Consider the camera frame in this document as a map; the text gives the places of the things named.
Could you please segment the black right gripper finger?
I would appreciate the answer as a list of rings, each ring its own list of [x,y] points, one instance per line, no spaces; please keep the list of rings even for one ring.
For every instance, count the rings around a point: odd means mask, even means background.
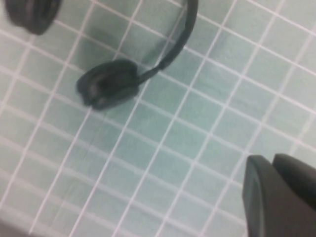
[[[250,155],[242,200],[250,237],[316,235],[316,170],[294,157]]]

